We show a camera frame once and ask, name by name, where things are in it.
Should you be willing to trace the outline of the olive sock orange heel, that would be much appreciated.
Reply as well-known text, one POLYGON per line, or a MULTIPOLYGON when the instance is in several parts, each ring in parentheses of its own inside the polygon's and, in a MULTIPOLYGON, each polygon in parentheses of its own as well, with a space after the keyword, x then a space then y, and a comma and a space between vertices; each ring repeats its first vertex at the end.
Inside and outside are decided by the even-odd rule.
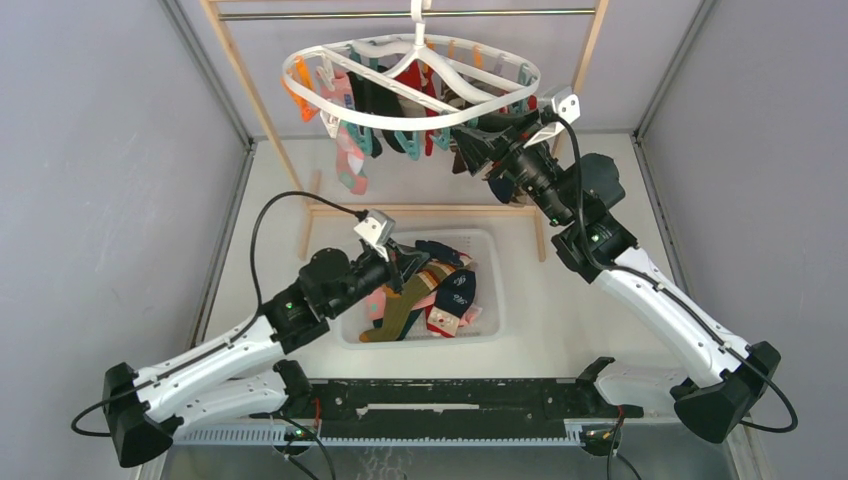
POLYGON ((387 295, 384 317, 373 323, 371 329, 361 333, 359 340, 363 343, 399 341, 406 336, 416 320, 424 318, 426 323, 432 305, 413 310, 414 304, 431 292, 436 292, 446 277, 460 269, 468 268, 431 261, 404 285, 402 292, 393 292, 387 286, 381 287, 387 295))

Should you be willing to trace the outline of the navy sock white lettering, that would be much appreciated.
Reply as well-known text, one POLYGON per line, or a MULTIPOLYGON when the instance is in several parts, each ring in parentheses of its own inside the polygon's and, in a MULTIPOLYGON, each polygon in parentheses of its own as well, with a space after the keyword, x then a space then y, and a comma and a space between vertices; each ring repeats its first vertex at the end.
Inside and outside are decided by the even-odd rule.
POLYGON ((476 273, 460 269, 446 277, 436 289, 426 326, 430 332, 454 338, 476 296, 476 273))

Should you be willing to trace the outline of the navy sock striped cuff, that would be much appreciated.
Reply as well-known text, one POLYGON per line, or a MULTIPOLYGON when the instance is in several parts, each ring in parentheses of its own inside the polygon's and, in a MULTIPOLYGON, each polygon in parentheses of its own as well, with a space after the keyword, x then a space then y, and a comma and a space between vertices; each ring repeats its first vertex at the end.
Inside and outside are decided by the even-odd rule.
POLYGON ((472 264, 473 258, 467 253, 433 240, 417 240, 415 248, 427 253, 434 261, 461 268, 472 264))

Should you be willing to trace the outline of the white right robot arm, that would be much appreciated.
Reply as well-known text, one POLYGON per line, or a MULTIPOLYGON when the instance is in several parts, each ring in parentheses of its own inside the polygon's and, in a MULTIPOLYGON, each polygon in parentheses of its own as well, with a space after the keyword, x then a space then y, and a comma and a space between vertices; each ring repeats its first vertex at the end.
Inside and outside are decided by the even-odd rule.
POLYGON ((723 442, 775 389, 780 353, 732 333, 657 268, 612 215, 625 192, 611 157, 577 153, 562 167, 533 133, 530 126, 452 131, 469 171, 512 179, 557 228, 552 244, 563 264, 627 307, 679 361, 665 370, 598 359, 583 373, 589 382, 578 388, 579 406, 592 416, 615 405, 672 413, 699 438, 723 442))

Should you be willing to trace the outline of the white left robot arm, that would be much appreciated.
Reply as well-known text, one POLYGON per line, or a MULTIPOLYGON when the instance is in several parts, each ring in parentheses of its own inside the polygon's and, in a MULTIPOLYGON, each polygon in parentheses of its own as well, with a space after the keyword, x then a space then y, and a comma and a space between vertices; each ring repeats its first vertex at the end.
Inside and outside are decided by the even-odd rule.
POLYGON ((384 285, 399 290, 429 254, 392 243, 383 258, 369 246, 351 260, 336 248, 315 253, 297 279, 229 332, 162 363, 125 362, 104 374, 102 411, 123 468, 144 464, 203 422, 280 409, 290 417, 311 407, 311 388, 270 372, 237 375, 282 360, 329 330, 329 322, 384 285))

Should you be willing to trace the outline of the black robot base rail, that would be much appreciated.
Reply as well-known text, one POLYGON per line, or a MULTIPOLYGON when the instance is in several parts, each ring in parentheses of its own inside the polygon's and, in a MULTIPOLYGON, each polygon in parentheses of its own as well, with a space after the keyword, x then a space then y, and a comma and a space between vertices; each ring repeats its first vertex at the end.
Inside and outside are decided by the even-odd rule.
POLYGON ((275 412, 316 422, 325 441, 577 442, 570 425, 640 418, 587 374, 576 378, 327 379, 275 412))

